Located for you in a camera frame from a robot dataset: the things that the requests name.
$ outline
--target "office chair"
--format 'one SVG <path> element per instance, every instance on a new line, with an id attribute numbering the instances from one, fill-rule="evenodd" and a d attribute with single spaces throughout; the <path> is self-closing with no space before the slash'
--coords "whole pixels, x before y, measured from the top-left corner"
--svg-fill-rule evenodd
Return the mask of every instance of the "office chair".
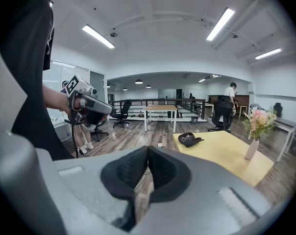
<path id="1" fill-rule="evenodd" d="M 214 109 L 212 122 L 216 127 L 208 129 L 208 132 L 228 129 L 231 126 L 231 116 L 233 114 L 233 103 L 230 102 L 230 97 L 218 96 L 218 101 L 214 103 Z"/>
<path id="2" fill-rule="evenodd" d="M 281 103 L 275 103 L 273 110 L 276 111 L 276 116 L 278 118 L 282 117 L 283 107 L 281 106 Z"/>
<path id="3" fill-rule="evenodd" d="M 91 133 L 90 133 L 90 136 L 94 136 L 94 135 L 96 136 L 98 142 L 100 142 L 100 139 L 99 139 L 99 137 L 98 137 L 98 134 L 106 134 L 107 136 L 109 135 L 109 133 L 107 133 L 107 132 L 103 132 L 102 130 L 99 129 L 99 127 L 102 126 L 102 125 L 104 125 L 104 124 L 105 124 L 105 120 L 104 120 L 104 121 L 100 121 L 100 122 L 96 125 L 96 127 L 95 127 L 95 132 L 91 132 Z"/>
<path id="4" fill-rule="evenodd" d="M 111 117 L 113 118 L 117 118 L 118 120 L 113 124 L 113 128 L 115 128 L 115 126 L 117 124 L 120 124 L 123 128 L 124 128 L 124 123 L 129 124 L 129 122 L 123 121 L 123 119 L 127 119 L 128 118 L 128 110 L 130 108 L 130 106 L 132 105 L 131 101 L 125 101 L 122 109 L 121 109 L 121 113 L 120 114 L 116 114 L 116 110 L 114 110 L 114 114 L 111 114 Z"/>

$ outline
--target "wooden table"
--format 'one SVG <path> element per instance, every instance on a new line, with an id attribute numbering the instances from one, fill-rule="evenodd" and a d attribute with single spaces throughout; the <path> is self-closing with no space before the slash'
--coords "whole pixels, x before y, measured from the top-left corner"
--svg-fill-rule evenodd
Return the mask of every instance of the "wooden table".
<path id="1" fill-rule="evenodd" d="M 280 151 L 279 156 L 276 159 L 276 161 L 279 162 L 283 153 L 285 153 L 285 154 L 288 153 L 288 151 L 291 147 L 292 141 L 294 139 L 295 130 L 296 130 L 296 123 L 286 120 L 286 119 L 283 119 L 283 118 L 280 118 L 280 117 L 277 117 L 276 120 L 274 121 L 274 125 L 275 125 L 275 127 L 278 127 L 280 129 L 288 132 L 287 137 L 284 142 L 284 145 Z"/>
<path id="2" fill-rule="evenodd" d="M 256 151 L 251 161 L 245 159 L 248 144 L 226 131 L 194 133 L 201 141 L 187 148 L 173 134 L 176 148 L 187 155 L 209 160 L 221 165 L 251 186 L 256 186 L 273 166 L 273 161 Z"/>
<path id="3" fill-rule="evenodd" d="M 171 111 L 171 118 L 170 122 L 172 123 L 172 112 L 174 112 L 174 126 L 173 126 L 173 132 L 175 133 L 176 128 L 176 111 L 177 108 L 174 105 L 148 105 L 146 108 L 144 108 L 144 122 L 145 122 L 145 131 L 147 131 L 147 113 L 150 111 L 150 121 L 151 121 L 151 111 Z"/>

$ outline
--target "round ceiling light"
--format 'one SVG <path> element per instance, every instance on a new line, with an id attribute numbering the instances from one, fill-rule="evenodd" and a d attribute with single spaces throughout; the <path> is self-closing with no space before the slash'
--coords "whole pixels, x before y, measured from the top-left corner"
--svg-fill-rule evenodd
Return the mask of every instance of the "round ceiling light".
<path id="1" fill-rule="evenodd" d="M 143 82 L 142 82 L 141 79 L 137 79 L 136 82 L 135 82 L 135 84 L 142 84 L 142 83 L 143 83 Z"/>

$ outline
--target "gray foam object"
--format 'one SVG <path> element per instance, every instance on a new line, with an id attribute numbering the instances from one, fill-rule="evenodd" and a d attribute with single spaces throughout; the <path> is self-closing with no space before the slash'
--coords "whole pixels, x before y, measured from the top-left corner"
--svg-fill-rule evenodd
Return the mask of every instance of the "gray foam object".
<path id="1" fill-rule="evenodd" d="M 157 150 L 184 162 L 192 178 L 175 200 L 150 204 L 131 234 L 225 235 L 258 230 L 257 222 L 251 224 L 253 230 L 249 226 L 241 230 L 218 195 L 220 189 L 231 188 L 262 221 L 271 206 L 258 191 L 215 163 Z M 25 138 L 0 132 L 0 188 L 37 234 L 129 234 L 110 224 L 123 217 L 127 202 L 112 197 L 99 176 L 108 162 L 132 151 L 53 162 L 47 151 L 35 150 Z"/>

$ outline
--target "white vase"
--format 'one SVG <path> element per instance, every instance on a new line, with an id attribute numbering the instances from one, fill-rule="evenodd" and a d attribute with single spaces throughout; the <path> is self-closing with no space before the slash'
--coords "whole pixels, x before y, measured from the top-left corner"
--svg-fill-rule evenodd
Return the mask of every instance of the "white vase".
<path id="1" fill-rule="evenodd" d="M 246 156 L 245 156 L 245 158 L 247 160 L 251 160 L 254 157 L 256 150 L 258 149 L 258 145 L 259 145 L 259 140 L 257 140 L 257 139 L 254 139 L 251 142 L 251 144 L 247 150 Z"/>

